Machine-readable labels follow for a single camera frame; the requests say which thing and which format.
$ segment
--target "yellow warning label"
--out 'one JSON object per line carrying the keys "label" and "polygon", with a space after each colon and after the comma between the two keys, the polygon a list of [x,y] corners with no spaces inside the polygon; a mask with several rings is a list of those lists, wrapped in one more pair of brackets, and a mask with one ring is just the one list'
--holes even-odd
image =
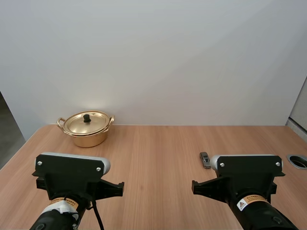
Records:
{"label": "yellow warning label", "polygon": [[243,209],[245,209],[247,205],[249,205],[250,203],[256,202],[256,201],[267,202],[266,199],[264,199],[264,197],[260,195],[248,195],[237,203],[237,207],[240,209],[240,211],[242,211]]}
{"label": "yellow warning label", "polygon": [[266,199],[264,199],[264,197],[260,196],[260,195],[248,195],[246,197],[243,198],[247,204],[256,202],[256,201],[264,201],[267,202]]}
{"label": "yellow warning label", "polygon": [[[62,200],[64,200],[63,197],[58,197],[58,198],[53,199],[53,200],[51,201],[50,204],[52,205],[52,204],[54,204],[54,203],[56,203],[56,202],[59,202],[59,201],[62,201]],[[67,203],[69,203],[71,206],[73,206],[74,209],[77,209],[77,207],[79,206],[78,203],[75,202],[75,201],[72,200],[72,199],[66,198],[65,201],[66,201]]]}

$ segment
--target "gray floor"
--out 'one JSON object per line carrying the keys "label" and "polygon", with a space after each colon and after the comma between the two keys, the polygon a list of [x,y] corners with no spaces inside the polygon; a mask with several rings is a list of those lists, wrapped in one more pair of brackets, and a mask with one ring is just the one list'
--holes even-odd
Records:
{"label": "gray floor", "polygon": [[24,137],[0,93],[0,169],[24,143]]}

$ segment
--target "black cable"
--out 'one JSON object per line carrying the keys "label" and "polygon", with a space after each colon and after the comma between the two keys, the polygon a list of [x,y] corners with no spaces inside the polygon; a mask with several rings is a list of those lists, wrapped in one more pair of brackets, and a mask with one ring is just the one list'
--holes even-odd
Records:
{"label": "black cable", "polygon": [[93,209],[94,209],[100,230],[105,230],[104,225],[102,224],[98,209],[97,209],[96,201],[94,201],[94,202],[92,201],[92,205],[93,205]]}

